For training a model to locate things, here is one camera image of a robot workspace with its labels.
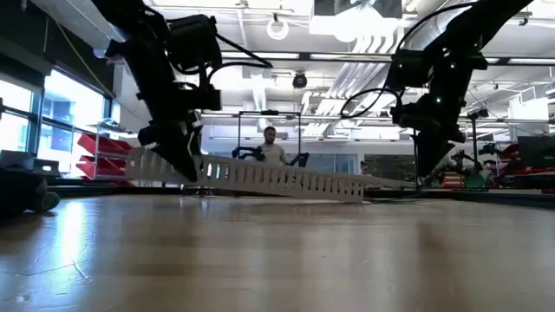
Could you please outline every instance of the ceiling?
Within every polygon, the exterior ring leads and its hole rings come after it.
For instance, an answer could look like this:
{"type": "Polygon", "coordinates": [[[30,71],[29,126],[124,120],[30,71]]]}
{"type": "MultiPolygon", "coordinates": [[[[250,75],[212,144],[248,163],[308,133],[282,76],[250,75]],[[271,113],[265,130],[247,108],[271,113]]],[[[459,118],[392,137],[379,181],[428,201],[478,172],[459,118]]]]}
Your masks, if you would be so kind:
{"type": "MultiPolygon", "coordinates": [[[[91,0],[31,1],[95,48],[106,48],[109,43],[108,38],[119,38],[114,29],[91,3],[91,0]]],[[[407,14],[401,21],[395,20],[394,28],[389,29],[391,19],[383,19],[383,21],[389,21],[388,26],[383,27],[377,27],[377,24],[374,24],[375,27],[369,27],[368,24],[353,25],[349,24],[346,18],[324,20],[323,23],[318,24],[315,21],[319,20],[313,17],[311,13],[314,2],[311,0],[248,0],[247,2],[249,8],[251,8],[250,10],[230,9],[237,3],[244,3],[240,0],[145,0],[146,4],[152,5],[167,19],[199,13],[215,16],[218,21],[218,32],[222,36],[251,51],[322,53],[361,51],[390,53],[398,42],[399,31],[403,31],[402,25],[414,24],[418,18],[437,10],[445,3],[444,0],[402,0],[402,5],[407,14]],[[200,6],[212,6],[214,8],[201,10],[200,6]],[[408,12],[408,9],[413,8],[415,12],[408,12]],[[273,21],[272,10],[278,12],[277,18],[279,21],[288,23],[289,33],[282,40],[272,39],[268,33],[268,23],[273,21]],[[324,24],[325,26],[326,23],[331,24],[328,25],[327,29],[321,25],[324,24]],[[333,29],[340,29],[342,33],[332,34],[333,31],[339,30],[331,30],[330,26],[333,29]],[[349,37],[350,31],[358,31],[358,36],[365,40],[345,42],[348,41],[346,38],[349,37]],[[368,47],[360,49],[365,43],[369,44],[368,47]]],[[[456,3],[456,1],[447,1],[447,4],[452,3],[456,3]]],[[[529,23],[526,26],[519,26],[521,21],[518,18],[507,23],[483,49],[484,55],[555,57],[555,42],[550,40],[555,33],[555,3],[536,0],[527,8],[527,11],[532,14],[529,23]]],[[[375,14],[367,11],[364,11],[363,14],[367,13],[375,14]]],[[[425,25],[421,31],[428,31],[426,27],[434,27],[433,22],[425,25]]],[[[226,45],[222,45],[221,48],[223,50],[232,49],[226,45]]],[[[329,94],[326,94],[330,88],[332,90],[341,89],[341,81],[344,81],[342,82],[344,90],[338,94],[346,95],[349,92],[355,92],[357,85],[359,89],[377,86],[382,82],[384,73],[387,71],[387,67],[384,68],[374,64],[357,65],[340,62],[299,61],[274,61],[272,64],[274,69],[266,73],[269,81],[269,84],[265,85],[264,88],[266,108],[282,111],[301,110],[303,109],[302,102],[305,92],[317,90],[317,96],[310,98],[305,96],[305,100],[308,98],[306,105],[311,108],[307,110],[307,114],[311,114],[311,112],[318,114],[317,110],[324,98],[321,95],[331,95],[331,90],[329,94]],[[287,83],[288,80],[292,82],[297,71],[306,74],[310,88],[305,90],[295,89],[291,83],[287,83]]],[[[131,114],[146,123],[149,120],[149,114],[144,103],[137,101],[134,96],[137,89],[133,77],[123,66],[118,67],[119,74],[116,76],[119,77],[120,81],[117,83],[119,87],[115,90],[118,100],[131,114]]],[[[257,109],[253,100],[253,86],[244,82],[250,80],[248,71],[245,73],[241,68],[236,71],[226,68],[214,77],[215,87],[223,89],[225,112],[257,109]]],[[[523,90],[530,91],[530,87],[534,87],[533,91],[536,91],[536,97],[544,96],[549,82],[550,71],[548,67],[490,67],[487,71],[474,72],[469,88],[470,92],[466,100],[469,107],[476,105],[477,100],[480,100],[481,104],[488,105],[488,108],[496,115],[506,116],[508,102],[512,97],[520,96],[520,92],[523,90]]],[[[416,90],[407,92],[407,94],[404,96],[403,102],[416,101],[419,97],[416,90]]],[[[387,110],[387,104],[383,105],[382,110],[387,110]]],[[[339,108],[329,109],[324,114],[338,114],[339,108]]],[[[212,125],[221,124],[222,126],[237,124],[235,120],[223,118],[211,119],[206,122],[212,125]]],[[[326,122],[326,124],[332,124],[327,130],[330,130],[331,127],[341,128],[341,126],[337,126],[337,122],[326,122]]],[[[366,127],[370,124],[369,121],[357,122],[356,128],[366,127]]],[[[303,122],[303,128],[305,129],[307,127],[314,128],[317,125],[318,123],[310,120],[303,122]]]]}

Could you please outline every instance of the glass wall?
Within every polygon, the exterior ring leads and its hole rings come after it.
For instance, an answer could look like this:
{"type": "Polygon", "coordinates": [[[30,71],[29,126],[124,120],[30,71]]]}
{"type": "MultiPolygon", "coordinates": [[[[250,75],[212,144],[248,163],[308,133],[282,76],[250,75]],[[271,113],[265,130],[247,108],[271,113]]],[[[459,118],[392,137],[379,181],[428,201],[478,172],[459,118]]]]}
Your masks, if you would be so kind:
{"type": "Polygon", "coordinates": [[[41,96],[0,80],[5,105],[0,149],[36,153],[39,159],[58,161],[64,177],[80,177],[83,174],[75,164],[90,153],[77,142],[83,133],[95,133],[94,125],[110,117],[109,109],[105,109],[107,101],[102,94],[55,70],[45,78],[42,103],[41,96]]]}
{"type": "Polygon", "coordinates": [[[29,137],[29,121],[12,114],[0,120],[0,150],[25,152],[29,137]]]}
{"type": "Polygon", "coordinates": [[[53,70],[44,84],[42,117],[76,127],[90,127],[103,118],[104,97],[53,70]]]}
{"type": "Polygon", "coordinates": [[[3,104],[7,107],[29,112],[32,95],[32,92],[25,88],[0,80],[0,97],[3,98],[3,104]]]}
{"type": "MultiPolygon", "coordinates": [[[[210,153],[219,157],[231,157],[232,153],[229,152],[215,152],[210,153]]],[[[294,153],[285,154],[287,161],[292,161],[297,155],[294,153]]],[[[355,154],[323,154],[311,153],[306,167],[309,169],[318,170],[321,172],[342,172],[342,173],[357,173],[357,157],[355,154]]]]}
{"type": "Polygon", "coordinates": [[[413,155],[364,155],[362,174],[377,178],[407,180],[415,176],[413,155]]]}

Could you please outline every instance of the cable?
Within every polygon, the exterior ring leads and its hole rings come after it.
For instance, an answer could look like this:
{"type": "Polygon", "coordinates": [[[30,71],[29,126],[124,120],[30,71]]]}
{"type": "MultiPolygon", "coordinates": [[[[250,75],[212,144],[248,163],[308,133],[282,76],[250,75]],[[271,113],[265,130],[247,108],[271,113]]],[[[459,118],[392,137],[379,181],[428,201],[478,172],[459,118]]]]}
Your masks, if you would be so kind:
{"type": "Polygon", "coordinates": [[[368,89],[368,90],[363,90],[363,91],[361,91],[361,92],[359,92],[359,93],[357,93],[357,94],[355,94],[355,95],[349,97],[349,98],[345,101],[345,104],[343,104],[343,107],[341,107],[341,111],[339,112],[339,114],[341,115],[341,118],[347,119],[347,120],[348,120],[348,119],[356,118],[356,117],[359,117],[359,116],[361,116],[361,115],[363,115],[363,114],[366,114],[366,112],[368,112],[368,111],[378,102],[378,100],[380,100],[380,97],[382,96],[382,94],[383,94],[384,92],[385,92],[385,93],[392,94],[392,95],[395,97],[395,99],[396,99],[396,101],[397,101],[397,104],[401,104],[401,105],[402,105],[402,98],[401,98],[401,96],[398,95],[395,91],[390,90],[390,89],[385,88],[385,87],[383,87],[383,88],[371,88],[371,89],[368,89]],[[374,102],[373,102],[372,104],[370,104],[370,106],[364,108],[361,112],[356,113],[356,114],[352,114],[352,115],[346,115],[346,114],[345,114],[345,112],[344,112],[344,111],[345,111],[345,108],[346,108],[347,105],[349,105],[355,98],[357,98],[357,97],[359,97],[359,96],[361,96],[361,95],[363,95],[363,94],[368,94],[368,93],[370,93],[370,92],[375,92],[375,91],[380,91],[380,93],[378,94],[378,97],[374,100],[374,102]]]}
{"type": "MultiPolygon", "coordinates": [[[[116,96],[115,94],[112,92],[112,90],[106,88],[106,86],[102,83],[102,81],[98,78],[98,76],[95,74],[95,72],[93,72],[93,70],[90,68],[90,66],[87,64],[87,62],[85,61],[85,59],[83,59],[82,55],[79,53],[79,51],[77,50],[77,48],[75,47],[75,45],[71,42],[71,40],[69,39],[68,34],[66,34],[66,31],[63,29],[63,26],[61,26],[61,24],[58,22],[58,20],[55,18],[54,14],[52,13],[52,10],[50,9],[49,5],[46,5],[46,9],[49,11],[50,16],[52,17],[52,20],[54,21],[54,23],[58,26],[58,29],[60,30],[60,32],[62,33],[63,37],[65,38],[65,40],[68,42],[69,47],[71,47],[71,49],[73,50],[73,52],[75,53],[75,55],[77,56],[77,58],[79,58],[79,60],[81,61],[81,63],[83,64],[83,66],[85,66],[85,68],[87,69],[87,71],[90,73],[90,75],[93,76],[93,78],[95,78],[95,81],[101,86],[102,89],[104,89],[104,92],[106,92],[110,97],[112,97],[113,100],[116,100],[116,96]]],[[[130,111],[129,109],[126,109],[134,118],[138,119],[138,120],[142,120],[141,117],[139,117],[138,115],[136,115],[134,112],[130,111]]]]}
{"type": "MultiPolygon", "coordinates": [[[[405,200],[405,199],[419,198],[422,195],[424,195],[424,192],[416,191],[415,194],[411,194],[411,195],[407,195],[407,196],[403,196],[403,197],[399,197],[399,198],[390,198],[390,199],[373,199],[373,198],[364,196],[364,201],[370,202],[372,204],[388,204],[388,203],[399,202],[399,201],[402,201],[402,200],[405,200]]],[[[412,204],[412,203],[416,203],[416,202],[419,202],[419,201],[422,201],[422,199],[403,201],[400,204],[412,204]]]]}
{"type": "Polygon", "coordinates": [[[220,34],[216,34],[216,37],[227,43],[228,45],[234,47],[235,49],[237,49],[238,51],[241,51],[243,53],[245,53],[246,55],[250,56],[251,58],[253,58],[254,60],[260,62],[259,64],[257,63],[250,63],[250,62],[228,62],[226,64],[223,64],[221,68],[216,68],[214,69],[212,72],[210,72],[210,74],[208,75],[208,82],[210,83],[210,80],[212,79],[212,77],[214,76],[214,74],[216,74],[220,69],[222,68],[226,68],[226,67],[230,67],[230,66],[247,66],[247,67],[253,67],[253,68],[274,68],[273,65],[271,65],[270,62],[266,61],[265,59],[263,59],[260,56],[255,55],[254,53],[252,53],[251,51],[241,47],[240,45],[236,44],[235,42],[225,38],[224,36],[220,35],[220,34]]]}
{"type": "Polygon", "coordinates": [[[456,5],[452,5],[452,6],[448,6],[446,8],[437,10],[436,12],[433,12],[429,15],[427,15],[426,17],[422,18],[420,21],[418,21],[418,23],[415,24],[415,26],[411,27],[406,33],[405,36],[402,37],[402,39],[399,41],[399,44],[397,44],[397,49],[395,49],[395,53],[397,53],[399,51],[399,49],[401,49],[401,46],[403,45],[403,43],[405,43],[408,39],[408,37],[410,35],[412,35],[412,33],[414,33],[417,29],[419,29],[425,22],[427,22],[428,20],[430,20],[433,17],[438,16],[439,14],[448,12],[450,10],[458,10],[458,9],[463,9],[466,7],[470,7],[473,6],[475,4],[475,2],[471,2],[471,3],[462,3],[462,4],[456,4],[456,5]]]}
{"type": "Polygon", "coordinates": [[[472,93],[472,91],[468,90],[467,92],[476,100],[476,103],[480,104],[480,106],[483,107],[483,108],[484,108],[488,113],[490,113],[493,117],[497,118],[498,120],[501,120],[504,124],[508,125],[509,127],[512,127],[512,128],[514,128],[514,129],[516,129],[516,130],[519,130],[519,131],[522,131],[522,132],[524,132],[524,133],[528,133],[528,134],[531,134],[531,135],[542,135],[542,134],[537,134],[537,133],[532,133],[532,132],[530,132],[530,131],[526,131],[526,130],[524,130],[524,129],[521,129],[521,128],[519,128],[519,127],[516,127],[516,126],[514,126],[514,125],[511,125],[511,124],[508,123],[508,122],[505,122],[505,121],[503,120],[503,118],[500,118],[498,115],[494,114],[491,110],[489,110],[489,108],[487,108],[484,104],[482,104],[481,101],[478,100],[478,98],[476,98],[476,96],[472,93]]]}
{"type": "Polygon", "coordinates": [[[290,23],[291,25],[295,25],[298,27],[302,27],[302,28],[310,28],[309,25],[302,25],[300,22],[293,22],[292,20],[286,20],[287,23],[290,23]]]}
{"type": "Polygon", "coordinates": [[[208,81],[210,81],[212,79],[212,76],[214,74],[216,74],[216,72],[218,72],[220,69],[226,68],[226,67],[231,67],[231,66],[247,66],[247,67],[252,67],[252,68],[268,68],[264,64],[256,64],[256,63],[250,63],[250,62],[228,62],[228,63],[222,65],[221,68],[216,68],[213,71],[211,71],[210,74],[208,74],[208,81]]]}

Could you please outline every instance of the black cable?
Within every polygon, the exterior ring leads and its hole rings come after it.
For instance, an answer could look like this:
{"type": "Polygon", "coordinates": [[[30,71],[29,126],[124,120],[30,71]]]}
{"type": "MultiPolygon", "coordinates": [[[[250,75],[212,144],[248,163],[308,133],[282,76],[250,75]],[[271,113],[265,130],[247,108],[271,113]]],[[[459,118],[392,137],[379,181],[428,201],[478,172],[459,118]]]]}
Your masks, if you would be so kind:
{"type": "Polygon", "coordinates": [[[194,83],[191,83],[191,82],[183,82],[183,84],[188,86],[189,88],[191,88],[193,90],[196,90],[196,89],[199,88],[197,85],[195,85],[194,83]]]}
{"type": "Polygon", "coordinates": [[[341,118],[343,118],[343,119],[352,119],[352,118],[359,117],[359,116],[361,116],[361,115],[363,115],[363,114],[366,114],[366,112],[368,112],[368,111],[378,102],[378,100],[380,100],[380,97],[382,96],[382,94],[383,94],[384,92],[385,92],[385,93],[392,94],[392,95],[395,97],[395,99],[396,99],[396,101],[397,101],[397,104],[401,104],[401,105],[402,105],[402,98],[401,98],[401,95],[398,95],[395,91],[390,90],[390,89],[385,88],[385,87],[384,87],[384,88],[371,88],[371,89],[368,89],[368,90],[363,90],[363,91],[361,91],[361,92],[359,92],[359,93],[357,93],[357,94],[355,94],[355,95],[349,97],[349,98],[345,101],[345,104],[343,104],[343,107],[341,107],[341,111],[339,112],[339,114],[341,115],[341,118]],[[361,95],[368,94],[368,93],[370,93],[370,92],[376,92],[376,91],[380,91],[380,94],[379,94],[378,97],[374,100],[374,102],[373,102],[372,104],[370,104],[370,106],[364,108],[361,112],[356,113],[356,114],[353,114],[353,115],[346,115],[346,114],[345,114],[345,112],[344,112],[344,111],[345,111],[345,108],[346,108],[355,98],[357,98],[357,97],[359,97],[359,96],[361,96],[361,95]]]}
{"type": "Polygon", "coordinates": [[[222,65],[221,68],[216,68],[213,71],[211,71],[210,74],[208,74],[208,82],[210,82],[210,80],[212,79],[212,76],[214,74],[216,74],[216,72],[218,72],[220,69],[230,67],[230,66],[247,66],[247,67],[253,67],[253,68],[268,68],[264,64],[257,64],[257,63],[251,63],[251,62],[227,62],[224,65],[222,65]]]}
{"type": "Polygon", "coordinates": [[[458,10],[458,9],[463,9],[466,7],[470,7],[473,6],[475,4],[475,2],[471,2],[471,3],[463,3],[463,4],[456,4],[456,5],[452,5],[452,6],[448,6],[446,8],[443,9],[439,9],[436,12],[433,12],[429,15],[427,15],[426,17],[422,18],[420,21],[418,21],[418,23],[416,23],[413,27],[411,27],[406,33],[405,36],[403,36],[401,38],[401,40],[399,41],[399,44],[397,44],[397,49],[395,49],[395,53],[397,53],[399,51],[399,49],[401,49],[401,46],[403,45],[403,43],[405,43],[408,39],[408,37],[410,35],[412,35],[412,33],[414,33],[417,29],[419,29],[425,22],[427,22],[428,20],[430,20],[433,17],[438,16],[439,14],[448,12],[450,10],[458,10]]]}
{"type": "MultiPolygon", "coordinates": [[[[401,49],[401,46],[403,45],[403,43],[405,43],[407,41],[407,39],[410,37],[410,35],[412,35],[417,29],[419,29],[425,22],[427,22],[431,18],[433,18],[435,16],[438,16],[439,14],[445,13],[447,11],[450,11],[450,10],[458,10],[458,9],[466,8],[466,7],[469,7],[469,6],[472,6],[472,5],[474,5],[474,3],[463,3],[463,4],[452,5],[452,6],[437,10],[436,12],[433,12],[433,13],[429,14],[428,16],[422,18],[420,21],[418,21],[418,23],[416,23],[413,27],[411,27],[407,31],[407,33],[405,33],[405,35],[402,37],[402,39],[397,44],[397,48],[395,49],[395,53],[397,54],[399,52],[399,50],[401,49]]],[[[395,91],[387,89],[385,87],[383,87],[383,88],[372,88],[372,89],[369,89],[369,90],[363,90],[363,91],[351,96],[350,98],[348,98],[347,101],[345,101],[345,104],[343,104],[343,107],[341,109],[341,112],[340,112],[341,117],[343,119],[351,119],[351,118],[356,118],[356,117],[362,116],[363,114],[366,114],[366,112],[368,112],[380,100],[380,98],[382,97],[384,92],[393,94],[395,96],[395,98],[397,99],[397,103],[402,105],[401,97],[405,92],[404,90],[402,90],[400,94],[397,94],[395,91]],[[363,94],[366,94],[366,93],[375,92],[375,91],[380,91],[380,93],[378,94],[378,97],[375,98],[374,102],[372,102],[372,104],[370,104],[370,106],[368,106],[367,108],[362,110],[360,113],[357,113],[357,114],[354,114],[354,115],[351,115],[351,116],[345,115],[343,110],[356,97],[358,97],[360,95],[363,95],[363,94]]]]}
{"type": "Polygon", "coordinates": [[[231,41],[227,38],[225,38],[224,36],[222,36],[220,34],[216,34],[216,37],[219,40],[223,41],[224,43],[234,47],[236,50],[241,51],[241,52],[245,53],[246,55],[250,56],[252,59],[260,62],[260,64],[250,63],[250,62],[228,62],[228,63],[222,65],[221,68],[216,68],[212,72],[210,72],[210,74],[208,75],[208,82],[210,82],[212,76],[214,74],[216,74],[216,72],[218,72],[220,69],[230,67],[230,66],[247,66],[247,67],[268,68],[268,69],[274,68],[273,65],[271,65],[270,62],[266,61],[265,59],[263,59],[260,56],[255,55],[251,51],[241,47],[240,45],[236,44],[235,42],[233,42],[233,41],[231,41]]]}
{"type": "Polygon", "coordinates": [[[504,124],[508,125],[509,127],[512,127],[516,130],[522,131],[524,133],[528,133],[531,135],[542,135],[542,134],[537,134],[537,133],[532,133],[530,131],[526,131],[525,129],[521,129],[519,127],[516,127],[514,125],[511,125],[510,123],[506,122],[503,120],[503,118],[500,118],[498,115],[494,114],[491,110],[489,110],[489,108],[487,108],[484,104],[481,103],[480,100],[478,100],[478,98],[476,98],[476,96],[472,93],[472,91],[468,90],[468,93],[476,100],[476,103],[478,103],[481,107],[483,107],[488,113],[490,113],[493,117],[497,118],[498,120],[501,120],[504,124]]]}
{"type": "MultiPolygon", "coordinates": [[[[415,193],[415,194],[411,194],[411,195],[403,196],[403,197],[399,197],[399,198],[390,198],[390,199],[374,199],[374,198],[370,198],[370,197],[365,196],[364,201],[370,202],[372,204],[388,204],[388,203],[399,202],[399,201],[402,201],[402,200],[405,200],[405,199],[419,198],[423,194],[424,193],[422,191],[417,191],[417,193],[415,193]]],[[[422,201],[422,199],[402,201],[399,204],[412,204],[412,203],[416,203],[416,202],[419,202],[419,201],[422,201]]]]}

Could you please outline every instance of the ductwork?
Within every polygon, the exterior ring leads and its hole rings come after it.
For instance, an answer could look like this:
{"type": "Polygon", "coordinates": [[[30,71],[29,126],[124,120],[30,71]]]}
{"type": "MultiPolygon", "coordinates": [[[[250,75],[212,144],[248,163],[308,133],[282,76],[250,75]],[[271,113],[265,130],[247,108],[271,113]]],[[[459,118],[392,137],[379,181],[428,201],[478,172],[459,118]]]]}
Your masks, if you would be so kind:
{"type": "MultiPolygon", "coordinates": [[[[371,34],[364,34],[359,36],[356,45],[353,48],[353,53],[387,53],[389,52],[398,40],[397,29],[398,21],[395,19],[385,19],[371,6],[360,5],[358,8],[359,14],[364,15],[365,19],[372,20],[375,27],[371,29],[379,29],[371,34]]],[[[379,67],[376,64],[345,64],[343,65],[339,76],[332,84],[327,97],[335,99],[343,99],[347,93],[353,94],[355,89],[362,89],[373,76],[379,72],[379,67]]],[[[321,109],[317,114],[337,115],[341,109],[341,103],[336,107],[332,107],[327,112],[323,113],[321,109]]],[[[328,123],[311,123],[308,128],[309,133],[319,135],[323,133],[330,124],[328,123]]]]}
{"type": "MultiPolygon", "coordinates": [[[[252,89],[252,99],[254,100],[254,106],[259,112],[267,109],[266,105],[266,90],[264,87],[255,87],[252,89]]],[[[257,123],[257,130],[262,133],[264,129],[270,126],[266,118],[259,118],[257,123]]]]}
{"type": "MultiPolygon", "coordinates": [[[[403,34],[403,29],[397,28],[392,36],[384,36],[382,38],[384,44],[378,48],[377,53],[393,53],[403,34]]],[[[368,73],[360,79],[357,79],[353,86],[345,91],[344,97],[349,98],[350,96],[362,91],[373,79],[375,79],[384,67],[385,64],[369,64],[369,68],[367,68],[368,73]]]]}
{"type": "MultiPolygon", "coordinates": [[[[473,2],[473,0],[447,0],[437,9],[470,2],[473,2]]],[[[432,18],[430,21],[422,25],[420,29],[408,39],[408,47],[410,49],[426,48],[426,46],[428,46],[435,38],[437,38],[443,31],[445,31],[447,24],[453,18],[455,18],[465,10],[468,10],[468,8],[448,11],[432,18]]]]}

